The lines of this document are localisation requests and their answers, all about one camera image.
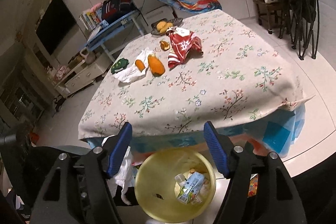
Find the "shelf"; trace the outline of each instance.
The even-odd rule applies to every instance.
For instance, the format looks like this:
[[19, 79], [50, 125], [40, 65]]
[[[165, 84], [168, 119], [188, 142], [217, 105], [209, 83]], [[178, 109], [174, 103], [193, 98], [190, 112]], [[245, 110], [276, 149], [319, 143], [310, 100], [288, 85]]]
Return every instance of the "shelf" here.
[[76, 69], [78, 69], [81, 65], [85, 63], [85, 59], [83, 59], [76, 67], [74, 67], [71, 71], [69, 71], [56, 85], [55, 88], [58, 87], [71, 73], [73, 73]]

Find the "yellow bucket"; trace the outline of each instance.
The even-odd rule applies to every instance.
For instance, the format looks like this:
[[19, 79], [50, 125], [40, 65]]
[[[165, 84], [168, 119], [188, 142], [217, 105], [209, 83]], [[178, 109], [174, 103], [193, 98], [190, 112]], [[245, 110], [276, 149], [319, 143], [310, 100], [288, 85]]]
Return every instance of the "yellow bucket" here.
[[[210, 190], [201, 204], [182, 204], [175, 195], [175, 176], [195, 168], [208, 173]], [[146, 214], [165, 223], [185, 222], [199, 216], [210, 204], [216, 190], [211, 164], [200, 153], [188, 148], [154, 153], [141, 165], [135, 178], [135, 196]]]

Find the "television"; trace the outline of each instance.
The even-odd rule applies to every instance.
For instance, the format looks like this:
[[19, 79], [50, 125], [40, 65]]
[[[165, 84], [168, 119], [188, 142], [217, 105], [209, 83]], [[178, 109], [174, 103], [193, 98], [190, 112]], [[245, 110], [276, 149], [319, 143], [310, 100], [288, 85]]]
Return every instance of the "television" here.
[[52, 0], [36, 34], [49, 54], [52, 54], [65, 35], [76, 24], [63, 0]]

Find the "chair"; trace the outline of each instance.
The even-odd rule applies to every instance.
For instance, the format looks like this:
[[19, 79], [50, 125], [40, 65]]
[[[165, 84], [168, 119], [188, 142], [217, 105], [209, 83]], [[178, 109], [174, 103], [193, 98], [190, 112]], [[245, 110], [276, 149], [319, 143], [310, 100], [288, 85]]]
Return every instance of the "chair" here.
[[[265, 3], [264, 0], [253, 0], [253, 2], [257, 5], [257, 11], [258, 11], [258, 23], [261, 26], [263, 24], [263, 21], [267, 23], [268, 27], [268, 33], [273, 33], [273, 28], [280, 27], [280, 24], [278, 23], [278, 11], [282, 10], [282, 3], [281, 2], [273, 2], [270, 4]], [[260, 6], [265, 7], [266, 13], [262, 13], [260, 11]]]

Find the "screw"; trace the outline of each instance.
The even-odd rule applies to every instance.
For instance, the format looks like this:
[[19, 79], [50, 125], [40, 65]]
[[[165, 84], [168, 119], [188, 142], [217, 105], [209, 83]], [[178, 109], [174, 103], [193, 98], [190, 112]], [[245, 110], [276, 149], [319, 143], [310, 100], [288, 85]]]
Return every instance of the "screw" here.
[[102, 151], [103, 151], [103, 148], [101, 148], [100, 146], [97, 146], [93, 149], [93, 153], [95, 154], [99, 154]]
[[65, 153], [59, 154], [58, 158], [60, 160], [65, 160], [67, 158], [67, 154], [65, 154]]
[[236, 145], [234, 148], [233, 148], [234, 151], [236, 151], [237, 153], [241, 153], [244, 151], [244, 149], [240, 146], [240, 145]]
[[270, 156], [272, 159], [274, 159], [274, 160], [278, 158], [278, 154], [275, 153], [275, 152], [271, 152], [271, 153], [269, 153], [269, 156]]

